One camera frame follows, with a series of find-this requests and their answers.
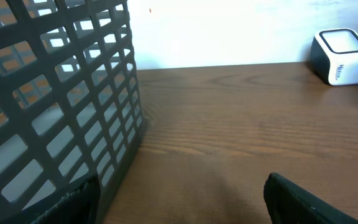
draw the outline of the small white box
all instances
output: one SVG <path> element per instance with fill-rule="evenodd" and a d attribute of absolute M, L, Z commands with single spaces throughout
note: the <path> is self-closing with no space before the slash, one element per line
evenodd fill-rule
<path fill-rule="evenodd" d="M 325 83 L 358 84 L 358 34 L 348 28 L 317 32 L 310 60 Z"/>

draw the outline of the black object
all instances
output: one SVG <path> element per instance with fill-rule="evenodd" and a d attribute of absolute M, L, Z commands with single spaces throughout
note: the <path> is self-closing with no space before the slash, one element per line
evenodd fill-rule
<path fill-rule="evenodd" d="M 328 82 L 330 61 L 324 50 L 318 44 L 316 38 L 313 38 L 310 50 L 310 62 L 316 70 L 316 75 L 327 85 Z"/>
<path fill-rule="evenodd" d="M 0 125 L 0 146 L 17 136 L 25 143 L 26 150 L 0 171 L 0 221 L 20 213 L 46 181 L 49 180 L 56 190 L 71 185 L 71 180 L 82 167 L 82 170 L 90 173 L 98 172 L 101 187 L 98 220 L 101 221 L 135 156 L 144 123 L 127 1 L 6 2 L 7 6 L 0 9 L 0 17 L 10 12 L 8 16 L 16 22 L 0 22 L 0 50 L 7 48 L 11 52 L 0 56 L 0 114 L 7 118 Z M 49 10 L 50 14 L 41 15 L 39 11 L 45 10 Z M 110 22 L 103 24 L 102 21 L 106 20 Z M 84 22 L 92 24 L 92 29 L 83 29 L 81 23 Z M 106 41 L 106 37 L 111 35 L 115 41 Z M 61 39 L 65 44 L 54 49 L 50 39 Z M 17 50 L 20 48 L 15 45 L 23 42 L 28 47 L 21 49 L 23 51 Z M 99 55 L 91 57 L 92 50 L 99 50 Z M 35 59 L 25 63 L 24 58 L 29 55 Z M 3 63 L 13 57 L 16 62 L 20 62 L 20 66 L 12 70 L 4 69 Z M 62 65 L 69 66 L 73 71 L 62 71 Z M 51 89 L 42 97 L 37 97 L 38 100 L 31 105 L 21 108 L 17 102 L 19 94 L 13 94 L 14 91 L 26 83 L 34 82 L 41 75 Z M 68 94 L 82 83 L 85 83 L 82 86 L 87 86 L 87 94 L 72 105 Z M 104 89 L 111 89 L 112 94 L 100 100 L 99 94 Z M 44 133 L 38 133 L 32 125 L 34 119 L 57 106 L 62 116 L 51 123 L 51 127 Z M 80 125 L 77 116 L 88 106 L 94 108 L 94 114 L 85 124 Z M 116 111 L 107 119 L 109 108 L 115 108 Z M 90 134 L 89 139 L 86 139 L 87 134 L 92 133 L 92 127 L 100 131 L 95 131 L 94 136 Z M 51 156 L 47 146 L 65 128 L 69 128 L 72 138 L 57 155 Z M 81 156 L 66 174 L 62 173 L 59 166 L 77 147 Z M 96 148 L 101 149 L 98 156 L 93 157 Z M 42 167 L 42 172 L 34 177 L 28 187 L 23 187 L 23 192 L 17 198 L 9 201 L 1 194 L 1 190 L 30 162 L 36 162 L 38 167 Z"/>
<path fill-rule="evenodd" d="M 277 173 L 269 175 L 264 188 L 264 199 L 273 224 L 358 224 L 358 220 L 328 205 Z"/>
<path fill-rule="evenodd" d="M 98 176 L 86 175 L 73 184 L 49 195 L 3 223 L 72 223 L 93 224 L 96 221 L 100 186 Z"/>

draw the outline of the black plastic item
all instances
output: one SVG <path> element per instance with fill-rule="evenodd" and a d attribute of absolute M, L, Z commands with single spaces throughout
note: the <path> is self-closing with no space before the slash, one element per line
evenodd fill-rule
<path fill-rule="evenodd" d="M 315 37 L 313 38 L 313 42 L 311 44 L 310 62 L 313 69 L 316 71 L 315 74 L 320 77 L 325 84 L 330 85 L 328 82 L 330 61 Z"/>
<path fill-rule="evenodd" d="M 0 224 L 94 224 L 99 197 L 98 176 L 86 175 Z"/>
<path fill-rule="evenodd" d="M 98 173 L 101 222 L 144 123 L 127 1 L 0 1 L 0 121 L 0 221 Z"/>
<path fill-rule="evenodd" d="M 277 173 L 269 175 L 264 188 L 264 199 L 273 224 L 358 224 L 358 220 Z"/>

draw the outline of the wooden desk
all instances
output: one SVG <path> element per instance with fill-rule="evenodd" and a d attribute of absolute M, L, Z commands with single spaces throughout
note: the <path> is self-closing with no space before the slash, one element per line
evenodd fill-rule
<path fill-rule="evenodd" d="M 149 128 L 105 223 L 271 223 L 270 172 L 358 219 L 358 86 L 304 63 L 138 76 Z"/>

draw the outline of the white device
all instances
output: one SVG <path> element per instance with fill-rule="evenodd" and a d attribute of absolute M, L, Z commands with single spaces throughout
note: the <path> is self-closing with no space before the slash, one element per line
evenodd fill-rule
<path fill-rule="evenodd" d="M 358 84 L 358 34 L 348 28 L 317 32 L 310 60 L 325 83 Z"/>

